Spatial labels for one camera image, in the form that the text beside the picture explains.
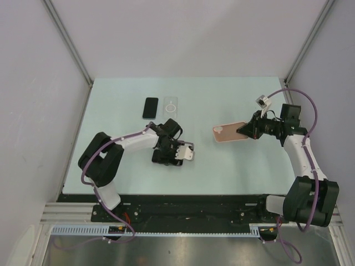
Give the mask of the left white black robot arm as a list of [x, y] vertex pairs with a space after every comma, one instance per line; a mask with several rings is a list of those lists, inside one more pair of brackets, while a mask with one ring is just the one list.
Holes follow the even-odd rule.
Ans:
[[81, 182], [93, 188], [99, 202], [105, 206], [103, 215], [108, 220], [115, 222], [123, 214], [119, 205], [121, 198], [114, 185], [123, 155], [153, 149], [153, 163], [181, 166], [182, 159], [177, 159], [176, 153], [183, 145], [179, 142], [182, 133], [182, 127], [175, 120], [168, 119], [164, 124], [150, 122], [142, 131], [116, 139], [104, 132], [94, 136], [81, 155], [78, 166], [82, 171]]

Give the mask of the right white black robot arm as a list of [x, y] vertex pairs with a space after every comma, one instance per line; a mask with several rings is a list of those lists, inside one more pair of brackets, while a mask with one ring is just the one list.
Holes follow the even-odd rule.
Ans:
[[256, 217], [269, 222], [279, 214], [285, 220], [326, 227], [329, 225], [339, 194], [337, 182], [329, 181], [320, 170], [311, 150], [308, 131], [300, 125], [301, 107], [283, 104], [280, 117], [269, 119], [269, 107], [260, 101], [261, 110], [236, 131], [257, 140], [262, 135], [274, 136], [289, 156], [295, 180], [286, 196], [268, 195], [257, 206]]

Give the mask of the clear phone case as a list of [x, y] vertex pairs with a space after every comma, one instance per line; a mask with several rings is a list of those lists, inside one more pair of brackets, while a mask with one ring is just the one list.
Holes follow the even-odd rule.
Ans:
[[178, 116], [178, 98], [175, 96], [164, 97], [163, 118], [176, 120]]

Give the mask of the black phone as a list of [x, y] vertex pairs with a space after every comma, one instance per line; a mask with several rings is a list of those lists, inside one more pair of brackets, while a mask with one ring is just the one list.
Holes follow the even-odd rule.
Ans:
[[158, 98], [146, 98], [142, 118], [155, 119], [157, 109], [158, 109], [158, 103], [159, 103]]

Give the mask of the pink cased phone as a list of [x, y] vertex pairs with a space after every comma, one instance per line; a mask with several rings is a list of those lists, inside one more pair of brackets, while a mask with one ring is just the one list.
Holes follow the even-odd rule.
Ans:
[[151, 161], [153, 163], [165, 166], [182, 166], [183, 160], [175, 158], [175, 152], [163, 153], [160, 150], [154, 150]]

